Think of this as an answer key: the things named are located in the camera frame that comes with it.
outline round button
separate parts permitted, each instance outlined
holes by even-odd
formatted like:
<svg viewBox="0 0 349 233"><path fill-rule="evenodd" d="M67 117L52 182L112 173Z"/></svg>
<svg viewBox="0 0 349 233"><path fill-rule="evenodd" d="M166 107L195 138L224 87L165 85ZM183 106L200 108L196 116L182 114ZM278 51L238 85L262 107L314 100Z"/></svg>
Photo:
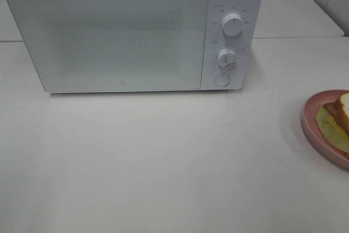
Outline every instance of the round button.
<svg viewBox="0 0 349 233"><path fill-rule="evenodd" d="M227 74L219 74L214 77L214 83L219 87L224 87L230 82L230 76Z"/></svg>
<svg viewBox="0 0 349 233"><path fill-rule="evenodd" d="M217 62L221 68L228 68L236 63L236 53L232 49L222 49L217 54Z"/></svg>
<svg viewBox="0 0 349 233"><path fill-rule="evenodd" d="M232 37L239 34L244 26L244 18L239 13L230 13L222 19L222 29L224 34Z"/></svg>

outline timer knob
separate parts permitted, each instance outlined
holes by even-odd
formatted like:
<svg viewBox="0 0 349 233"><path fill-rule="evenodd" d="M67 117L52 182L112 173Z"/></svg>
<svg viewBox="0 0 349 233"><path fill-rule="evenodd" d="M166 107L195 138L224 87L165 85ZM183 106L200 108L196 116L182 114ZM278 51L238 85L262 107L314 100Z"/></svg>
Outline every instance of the timer knob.
<svg viewBox="0 0 349 233"><path fill-rule="evenodd" d="M232 49L222 49L218 52L217 62L221 68L231 67L236 63L237 55Z"/></svg>
<svg viewBox="0 0 349 233"><path fill-rule="evenodd" d="M242 31L244 26L244 18L241 14L233 12L225 15L221 23L224 34L232 37Z"/></svg>

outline sandwich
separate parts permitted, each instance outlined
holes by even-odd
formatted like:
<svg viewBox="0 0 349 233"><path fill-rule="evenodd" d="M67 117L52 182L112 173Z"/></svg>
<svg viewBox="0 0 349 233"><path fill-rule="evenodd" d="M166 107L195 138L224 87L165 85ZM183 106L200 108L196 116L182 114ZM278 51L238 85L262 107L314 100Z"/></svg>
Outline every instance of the sandwich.
<svg viewBox="0 0 349 233"><path fill-rule="evenodd" d="M316 115L324 139L349 159L349 93L324 104Z"/></svg>

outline white countertop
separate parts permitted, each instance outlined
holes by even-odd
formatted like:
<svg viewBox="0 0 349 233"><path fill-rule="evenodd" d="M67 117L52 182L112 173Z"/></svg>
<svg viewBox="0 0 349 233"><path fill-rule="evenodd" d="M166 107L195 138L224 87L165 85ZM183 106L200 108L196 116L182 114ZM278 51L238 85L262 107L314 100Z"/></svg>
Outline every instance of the white countertop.
<svg viewBox="0 0 349 233"><path fill-rule="evenodd" d="M255 38L339 37L343 31L313 0L262 0ZM21 40L5 0L0 0L0 42Z"/></svg>
<svg viewBox="0 0 349 233"><path fill-rule="evenodd" d="M349 38L255 39L241 91L53 94L0 43L0 232L335 232L348 172L300 126Z"/></svg>

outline toast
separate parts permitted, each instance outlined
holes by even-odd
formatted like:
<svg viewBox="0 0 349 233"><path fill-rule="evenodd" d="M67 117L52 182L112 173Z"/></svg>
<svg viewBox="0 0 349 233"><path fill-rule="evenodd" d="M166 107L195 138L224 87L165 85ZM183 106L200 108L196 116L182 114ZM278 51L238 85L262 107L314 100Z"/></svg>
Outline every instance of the toast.
<svg viewBox="0 0 349 233"><path fill-rule="evenodd" d="M347 134L349 134L349 93L341 95L334 102L334 107L338 114L340 126Z"/></svg>

